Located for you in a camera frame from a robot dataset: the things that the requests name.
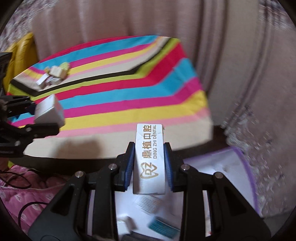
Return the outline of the white dental toothpaste box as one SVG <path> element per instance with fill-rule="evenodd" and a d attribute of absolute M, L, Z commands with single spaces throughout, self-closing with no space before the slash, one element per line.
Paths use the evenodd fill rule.
<path fill-rule="evenodd" d="M 163 126 L 138 123 L 135 136 L 133 194 L 164 195 L 165 192 Z"/>

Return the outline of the long white box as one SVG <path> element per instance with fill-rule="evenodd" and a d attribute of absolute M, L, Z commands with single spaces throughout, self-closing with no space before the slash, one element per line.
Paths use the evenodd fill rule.
<path fill-rule="evenodd" d="M 43 74 L 37 81 L 36 85 L 40 88 L 43 89 L 47 85 L 47 79 L 50 77 L 48 73 Z"/>

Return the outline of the teal toothpaste box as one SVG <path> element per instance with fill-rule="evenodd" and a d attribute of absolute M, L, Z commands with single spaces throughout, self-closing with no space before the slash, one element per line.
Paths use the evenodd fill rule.
<path fill-rule="evenodd" d="M 166 220 L 157 216 L 155 216 L 148 224 L 148 228 L 170 239 L 174 239 L 180 233 L 180 230 L 178 228 L 174 227 Z"/>

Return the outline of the large white pink-flower box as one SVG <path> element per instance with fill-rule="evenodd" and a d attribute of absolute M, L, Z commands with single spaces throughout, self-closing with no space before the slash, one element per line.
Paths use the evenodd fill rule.
<path fill-rule="evenodd" d="M 156 214 L 162 204 L 162 200 L 155 196 L 140 196 L 135 200 L 135 206 L 141 211 L 149 215 Z"/>

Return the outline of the white box red logo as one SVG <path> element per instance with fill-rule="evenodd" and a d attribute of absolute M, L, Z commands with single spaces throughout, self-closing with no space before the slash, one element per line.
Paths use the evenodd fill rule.
<path fill-rule="evenodd" d="M 119 216 L 117 219 L 117 231 L 119 240 L 124 235 L 131 234 L 133 227 L 133 220 L 129 216 Z"/>

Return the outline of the black gold box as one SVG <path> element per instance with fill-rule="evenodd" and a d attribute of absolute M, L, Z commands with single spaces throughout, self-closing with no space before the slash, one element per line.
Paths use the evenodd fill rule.
<path fill-rule="evenodd" d="M 158 241 L 158 238 L 148 237 L 139 233 L 126 234 L 121 238 L 121 241 Z"/>

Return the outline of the small white side box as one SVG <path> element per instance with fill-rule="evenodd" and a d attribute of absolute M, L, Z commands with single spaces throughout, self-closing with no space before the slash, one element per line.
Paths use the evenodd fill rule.
<path fill-rule="evenodd" d="M 36 105 L 34 123 L 56 123 L 59 128 L 65 125 L 64 109 L 55 94 Z"/>

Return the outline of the purple-rimmed white storage box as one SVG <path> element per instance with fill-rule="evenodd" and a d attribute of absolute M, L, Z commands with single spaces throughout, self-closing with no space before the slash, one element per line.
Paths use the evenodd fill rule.
<path fill-rule="evenodd" d="M 133 172 L 128 189 L 114 191 L 112 171 L 108 168 L 111 163 L 89 176 L 86 233 L 96 240 L 119 240 L 119 216 L 133 220 L 132 233 L 159 240 L 251 240 L 263 225 L 253 206 L 221 172 L 198 171 L 199 186 L 181 192 L 172 192 L 166 177 L 165 194 L 153 195 L 163 201 L 157 213 L 141 212 L 134 203 L 142 195 L 133 194 Z M 180 233 L 170 239 L 150 230 L 148 224 L 155 216 Z"/>

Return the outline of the red white small box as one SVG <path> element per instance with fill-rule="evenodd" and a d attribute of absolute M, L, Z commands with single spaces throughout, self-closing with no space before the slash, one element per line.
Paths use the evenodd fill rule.
<path fill-rule="evenodd" d="M 46 79 L 46 85 L 59 85 L 62 81 L 63 79 L 61 78 L 51 76 Z"/>

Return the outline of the yellow scrub sponge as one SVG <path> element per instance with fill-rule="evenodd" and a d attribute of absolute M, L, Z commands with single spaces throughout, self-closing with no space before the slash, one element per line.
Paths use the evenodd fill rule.
<path fill-rule="evenodd" d="M 49 72 L 50 72 L 50 68 L 49 68 L 49 67 L 46 67 L 46 68 L 44 69 L 44 72 L 45 72 L 45 73 L 49 73 Z"/>

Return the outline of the left tracker phone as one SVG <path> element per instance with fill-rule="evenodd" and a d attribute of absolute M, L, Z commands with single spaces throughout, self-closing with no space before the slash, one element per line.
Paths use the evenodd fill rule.
<path fill-rule="evenodd" d="M 4 95 L 3 79 L 6 76 L 7 68 L 12 57 L 12 52 L 0 53 L 0 82 L 1 82 L 1 96 Z"/>

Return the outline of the cream text-printed box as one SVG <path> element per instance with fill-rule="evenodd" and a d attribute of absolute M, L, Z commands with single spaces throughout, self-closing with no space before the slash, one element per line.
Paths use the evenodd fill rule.
<path fill-rule="evenodd" d="M 67 76 L 67 71 L 62 69 L 60 66 L 52 66 L 49 71 L 49 75 L 56 78 L 65 79 Z"/>

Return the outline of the yellow leather headboard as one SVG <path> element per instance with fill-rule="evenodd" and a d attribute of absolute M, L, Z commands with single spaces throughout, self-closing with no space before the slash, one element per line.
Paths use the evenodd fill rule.
<path fill-rule="evenodd" d="M 34 34 L 32 32 L 26 34 L 19 41 L 11 44 L 6 52 L 12 52 L 12 56 L 3 79 L 5 92 L 14 77 L 39 61 Z"/>

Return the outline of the pink patterned quilt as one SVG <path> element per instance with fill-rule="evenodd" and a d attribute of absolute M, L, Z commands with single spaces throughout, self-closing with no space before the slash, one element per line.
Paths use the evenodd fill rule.
<path fill-rule="evenodd" d="M 64 176 L 47 177 L 36 170 L 13 165 L 1 171 L 1 200 L 24 233 L 68 181 Z"/>

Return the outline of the green round sponge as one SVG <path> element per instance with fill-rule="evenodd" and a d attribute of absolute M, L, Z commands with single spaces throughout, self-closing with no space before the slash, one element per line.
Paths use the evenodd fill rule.
<path fill-rule="evenodd" d="M 59 67 L 63 70 L 68 72 L 70 69 L 70 63 L 69 62 L 63 62 L 59 65 Z"/>

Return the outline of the striped colourful bed cloth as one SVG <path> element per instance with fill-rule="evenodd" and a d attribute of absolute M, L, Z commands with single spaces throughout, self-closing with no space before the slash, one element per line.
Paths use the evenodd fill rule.
<path fill-rule="evenodd" d="M 40 89 L 46 67 L 70 63 L 59 85 Z M 213 121 L 195 68 L 181 41 L 162 36 L 116 37 L 71 47 L 14 77 L 8 94 L 36 103 L 55 94 L 65 125 L 34 140 L 28 156 L 113 158 L 135 140 L 138 123 L 161 124 L 175 150 L 211 140 Z"/>

